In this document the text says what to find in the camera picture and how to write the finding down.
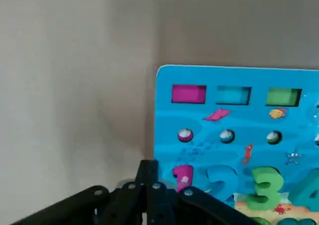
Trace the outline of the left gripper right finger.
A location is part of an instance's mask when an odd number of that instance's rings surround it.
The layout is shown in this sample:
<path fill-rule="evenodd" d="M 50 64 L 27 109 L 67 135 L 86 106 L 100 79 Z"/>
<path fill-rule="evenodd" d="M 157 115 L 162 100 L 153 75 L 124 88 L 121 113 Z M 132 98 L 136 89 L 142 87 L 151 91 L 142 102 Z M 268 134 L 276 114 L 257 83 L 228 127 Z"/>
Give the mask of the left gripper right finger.
<path fill-rule="evenodd" d="M 252 225 L 254 220 L 202 190 L 180 192 L 159 181 L 159 163 L 148 160 L 147 215 L 149 225 Z"/>

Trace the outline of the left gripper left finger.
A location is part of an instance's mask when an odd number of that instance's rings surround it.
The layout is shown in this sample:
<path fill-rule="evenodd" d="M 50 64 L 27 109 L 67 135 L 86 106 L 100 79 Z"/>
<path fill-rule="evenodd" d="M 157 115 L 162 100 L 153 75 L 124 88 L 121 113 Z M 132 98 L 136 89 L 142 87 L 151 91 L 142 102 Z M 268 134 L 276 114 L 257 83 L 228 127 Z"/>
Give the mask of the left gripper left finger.
<path fill-rule="evenodd" d="M 109 191 L 96 185 L 15 222 L 17 225 L 140 225 L 146 211 L 150 162 L 141 160 L 135 179 Z"/>

